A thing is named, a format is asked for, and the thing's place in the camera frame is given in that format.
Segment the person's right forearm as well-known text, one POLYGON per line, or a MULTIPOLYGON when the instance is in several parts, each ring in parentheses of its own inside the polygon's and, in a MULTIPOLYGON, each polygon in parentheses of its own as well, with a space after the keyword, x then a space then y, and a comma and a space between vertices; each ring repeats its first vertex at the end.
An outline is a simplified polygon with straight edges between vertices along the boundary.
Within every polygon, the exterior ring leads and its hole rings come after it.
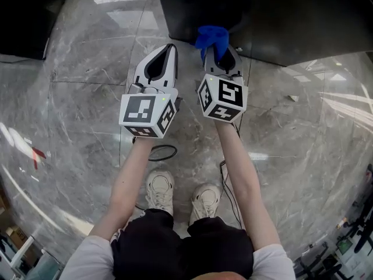
POLYGON ((227 172, 248 236, 255 250, 280 244, 280 238, 264 205, 258 175, 232 124, 215 121, 227 172))

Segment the tall black fridge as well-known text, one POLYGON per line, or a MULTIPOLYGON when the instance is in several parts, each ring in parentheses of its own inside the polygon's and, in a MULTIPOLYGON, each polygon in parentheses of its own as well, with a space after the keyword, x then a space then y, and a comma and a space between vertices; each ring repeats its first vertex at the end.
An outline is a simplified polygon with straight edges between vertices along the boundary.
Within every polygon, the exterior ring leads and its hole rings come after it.
POLYGON ((44 60, 66 0, 0 0, 0 54, 44 60))

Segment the person's left forearm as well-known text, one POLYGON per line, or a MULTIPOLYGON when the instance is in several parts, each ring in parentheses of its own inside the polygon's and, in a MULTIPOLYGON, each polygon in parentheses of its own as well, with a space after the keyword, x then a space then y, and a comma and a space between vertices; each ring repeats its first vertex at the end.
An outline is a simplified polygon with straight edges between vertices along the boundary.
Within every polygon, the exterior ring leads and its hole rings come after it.
POLYGON ((107 211, 92 228, 90 236, 109 241, 127 224, 135 209, 153 145, 152 138, 136 139, 114 181, 107 211))

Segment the small green box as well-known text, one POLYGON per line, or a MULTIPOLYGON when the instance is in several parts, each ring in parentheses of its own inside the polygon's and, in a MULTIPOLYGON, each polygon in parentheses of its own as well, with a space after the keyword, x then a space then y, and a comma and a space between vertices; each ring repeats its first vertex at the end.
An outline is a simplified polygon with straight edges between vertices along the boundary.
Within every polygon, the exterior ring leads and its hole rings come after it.
POLYGON ((353 242, 350 239, 343 239, 337 242, 337 249, 341 255, 347 253, 353 246, 353 242))

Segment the person's left cream shoe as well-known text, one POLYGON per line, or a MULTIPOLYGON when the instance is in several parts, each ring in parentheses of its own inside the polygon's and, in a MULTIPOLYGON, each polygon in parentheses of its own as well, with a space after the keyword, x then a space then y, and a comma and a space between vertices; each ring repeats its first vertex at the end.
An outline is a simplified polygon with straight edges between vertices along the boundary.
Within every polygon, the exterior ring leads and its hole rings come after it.
POLYGON ((146 180, 149 209, 160 209, 173 216, 174 178, 169 171, 152 170, 146 180))

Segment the small black mini fridge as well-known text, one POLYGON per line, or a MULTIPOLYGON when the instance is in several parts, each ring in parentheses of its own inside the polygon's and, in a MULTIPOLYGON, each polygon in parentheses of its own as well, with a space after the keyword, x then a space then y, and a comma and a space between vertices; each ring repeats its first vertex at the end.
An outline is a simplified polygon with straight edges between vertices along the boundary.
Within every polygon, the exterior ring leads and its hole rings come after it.
POLYGON ((160 0, 172 39, 201 26, 229 32, 238 53, 289 66, 373 51, 373 0, 160 0))

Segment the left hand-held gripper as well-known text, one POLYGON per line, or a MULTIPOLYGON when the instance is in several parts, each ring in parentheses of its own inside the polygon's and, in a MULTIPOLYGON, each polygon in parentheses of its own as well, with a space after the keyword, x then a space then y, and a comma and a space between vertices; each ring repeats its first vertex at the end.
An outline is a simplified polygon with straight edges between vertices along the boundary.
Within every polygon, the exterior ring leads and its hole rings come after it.
POLYGON ((178 51, 174 44, 148 54, 136 67, 135 83, 121 97, 119 125, 135 137, 164 138, 177 113, 177 78, 178 51))

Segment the black trousers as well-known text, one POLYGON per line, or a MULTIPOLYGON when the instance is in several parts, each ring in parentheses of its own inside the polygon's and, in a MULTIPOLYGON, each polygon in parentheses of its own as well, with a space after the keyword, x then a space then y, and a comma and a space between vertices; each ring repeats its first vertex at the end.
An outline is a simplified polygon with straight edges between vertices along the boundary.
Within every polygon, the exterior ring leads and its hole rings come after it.
POLYGON ((115 280, 190 280, 212 272, 253 273, 254 248, 242 229, 203 218, 181 239, 166 211, 147 209, 111 242, 115 280))

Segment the white metal frame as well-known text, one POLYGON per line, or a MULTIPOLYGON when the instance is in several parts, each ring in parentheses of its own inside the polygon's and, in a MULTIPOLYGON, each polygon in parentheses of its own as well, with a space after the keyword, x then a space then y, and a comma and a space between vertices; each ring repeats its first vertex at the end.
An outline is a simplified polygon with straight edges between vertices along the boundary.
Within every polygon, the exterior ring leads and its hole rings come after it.
POLYGON ((27 272, 22 272, 20 270, 20 266, 22 261, 26 260, 26 252, 33 243, 34 237, 29 236, 21 248, 16 250, 16 248, 12 246, 11 242, 7 241, 6 239, 0 240, 1 264, 5 265, 7 273, 13 273, 13 276, 10 277, 11 280, 25 280, 27 272))

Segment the white flower print t-shirt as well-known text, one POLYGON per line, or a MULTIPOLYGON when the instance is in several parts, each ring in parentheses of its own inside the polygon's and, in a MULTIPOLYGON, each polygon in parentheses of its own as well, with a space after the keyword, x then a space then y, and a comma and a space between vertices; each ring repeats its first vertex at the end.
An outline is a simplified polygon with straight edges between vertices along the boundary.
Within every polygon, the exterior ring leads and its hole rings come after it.
MULTIPOLYGON (((67 262, 59 280, 114 280, 114 259, 109 241, 86 237, 67 262)), ((254 252, 253 274, 248 280, 295 280, 293 262, 280 244, 254 252)))

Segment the person's right cream shoe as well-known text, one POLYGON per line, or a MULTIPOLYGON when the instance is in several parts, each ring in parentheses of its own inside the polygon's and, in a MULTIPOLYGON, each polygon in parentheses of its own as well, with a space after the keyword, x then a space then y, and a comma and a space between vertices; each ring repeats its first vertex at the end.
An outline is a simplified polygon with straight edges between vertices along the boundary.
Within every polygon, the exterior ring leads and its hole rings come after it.
POLYGON ((199 185, 192 196, 192 212, 189 226, 203 218, 214 218, 220 203, 221 192, 218 186, 204 183, 199 185))

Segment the person's cream shoe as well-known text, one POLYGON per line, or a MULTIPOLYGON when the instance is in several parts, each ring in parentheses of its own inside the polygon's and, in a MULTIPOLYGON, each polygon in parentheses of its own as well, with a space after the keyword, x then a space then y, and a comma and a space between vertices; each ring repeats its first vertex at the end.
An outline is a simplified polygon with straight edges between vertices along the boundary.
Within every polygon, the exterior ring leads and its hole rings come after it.
POLYGON ((199 185, 192 196, 192 212, 189 226, 203 218, 214 218, 220 203, 221 192, 218 186, 204 183, 199 185))
POLYGON ((173 216, 174 178, 169 171, 152 170, 146 180, 149 209, 160 209, 173 216))

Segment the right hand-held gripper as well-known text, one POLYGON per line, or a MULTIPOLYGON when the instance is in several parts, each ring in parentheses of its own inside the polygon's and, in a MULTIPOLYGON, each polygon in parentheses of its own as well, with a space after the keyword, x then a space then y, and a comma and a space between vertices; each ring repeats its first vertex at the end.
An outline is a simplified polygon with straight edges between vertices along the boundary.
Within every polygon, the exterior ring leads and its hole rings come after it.
POLYGON ((219 65, 216 47, 211 45, 206 49, 203 66, 207 74, 197 91, 203 116, 233 123, 247 109, 248 87, 244 85, 240 56, 230 45, 219 65))

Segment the blue cleaning cloth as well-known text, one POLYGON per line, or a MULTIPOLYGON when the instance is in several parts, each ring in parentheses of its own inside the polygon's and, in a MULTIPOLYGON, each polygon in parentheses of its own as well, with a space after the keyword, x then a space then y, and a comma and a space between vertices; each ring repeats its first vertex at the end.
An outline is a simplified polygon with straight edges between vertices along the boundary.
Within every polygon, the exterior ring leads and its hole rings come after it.
POLYGON ((220 61, 228 49, 229 32, 221 26, 200 26, 198 27, 198 35, 190 39, 189 43, 197 50, 200 50, 202 61, 205 59, 207 49, 214 46, 216 48, 216 58, 220 61))

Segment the cardboard box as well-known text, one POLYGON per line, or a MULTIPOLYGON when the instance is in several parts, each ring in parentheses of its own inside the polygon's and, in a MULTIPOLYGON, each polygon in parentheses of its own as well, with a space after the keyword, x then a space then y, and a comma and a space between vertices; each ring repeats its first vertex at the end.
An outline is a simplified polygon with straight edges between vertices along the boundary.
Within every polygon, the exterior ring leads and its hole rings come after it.
POLYGON ((37 259, 35 253, 30 249, 34 242, 33 236, 27 236, 18 226, 8 227, 6 234, 19 250, 24 244, 27 245, 27 250, 25 251, 24 257, 28 264, 33 265, 37 259))

